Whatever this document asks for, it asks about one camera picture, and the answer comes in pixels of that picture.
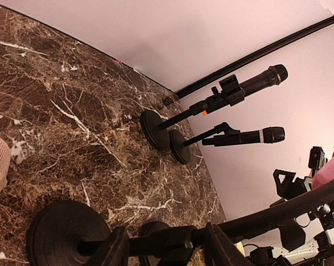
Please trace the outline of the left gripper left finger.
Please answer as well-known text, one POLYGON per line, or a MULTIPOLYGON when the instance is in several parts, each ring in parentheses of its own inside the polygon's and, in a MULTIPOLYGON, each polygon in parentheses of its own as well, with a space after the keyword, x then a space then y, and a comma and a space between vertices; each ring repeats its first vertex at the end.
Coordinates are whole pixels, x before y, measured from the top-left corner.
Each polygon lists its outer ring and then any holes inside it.
POLYGON ((116 227, 91 257, 91 265, 128 265, 129 237, 123 226, 116 227))

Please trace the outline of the pink microphone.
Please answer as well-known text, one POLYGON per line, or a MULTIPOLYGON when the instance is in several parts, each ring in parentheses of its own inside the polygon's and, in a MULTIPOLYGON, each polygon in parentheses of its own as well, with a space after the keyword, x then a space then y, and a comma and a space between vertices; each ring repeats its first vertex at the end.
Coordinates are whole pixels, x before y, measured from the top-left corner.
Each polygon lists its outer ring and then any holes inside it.
POLYGON ((332 158, 314 176, 312 188, 316 189, 334 179, 334 152, 332 158))

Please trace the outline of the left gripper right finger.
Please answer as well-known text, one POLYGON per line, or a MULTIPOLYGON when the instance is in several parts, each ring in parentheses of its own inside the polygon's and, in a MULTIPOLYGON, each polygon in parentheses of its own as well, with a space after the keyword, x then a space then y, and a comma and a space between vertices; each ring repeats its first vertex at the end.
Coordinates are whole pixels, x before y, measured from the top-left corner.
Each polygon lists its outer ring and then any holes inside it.
POLYGON ((215 224, 205 227, 204 261, 205 265, 251 266, 227 235, 215 224))

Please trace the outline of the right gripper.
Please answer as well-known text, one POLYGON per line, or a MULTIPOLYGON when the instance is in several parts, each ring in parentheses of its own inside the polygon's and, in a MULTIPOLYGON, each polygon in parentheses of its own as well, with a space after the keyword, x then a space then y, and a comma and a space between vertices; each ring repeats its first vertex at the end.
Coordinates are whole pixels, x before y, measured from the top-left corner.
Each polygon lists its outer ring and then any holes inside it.
POLYGON ((296 177, 296 172, 289 172, 276 169, 273 173, 278 196, 286 200, 291 200, 312 190, 314 178, 305 176, 296 177))

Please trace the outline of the black stand of pink microphone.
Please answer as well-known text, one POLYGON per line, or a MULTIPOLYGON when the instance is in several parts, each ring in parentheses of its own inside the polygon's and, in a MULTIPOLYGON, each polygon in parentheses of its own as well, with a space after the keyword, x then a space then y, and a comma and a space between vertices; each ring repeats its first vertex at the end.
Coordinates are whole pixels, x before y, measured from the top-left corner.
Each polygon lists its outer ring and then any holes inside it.
POLYGON ((30 265, 127 265, 129 257, 159 257, 159 265, 187 265, 198 247, 206 265, 249 265, 235 242, 278 227, 321 204, 334 201, 334 179, 266 210, 222 224, 161 228, 130 238, 127 229, 110 229, 89 206, 72 200, 52 203, 33 219, 27 231, 30 265))

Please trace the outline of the black stand of blue microphone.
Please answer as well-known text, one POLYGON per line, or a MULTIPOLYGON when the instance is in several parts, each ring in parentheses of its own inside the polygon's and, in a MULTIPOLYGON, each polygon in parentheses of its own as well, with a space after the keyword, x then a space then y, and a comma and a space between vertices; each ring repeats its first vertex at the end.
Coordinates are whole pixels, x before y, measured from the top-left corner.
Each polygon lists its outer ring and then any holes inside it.
POLYGON ((147 255, 139 255, 140 265, 168 265, 171 251, 171 227, 165 222, 153 221, 144 224, 139 237, 147 238, 147 255))

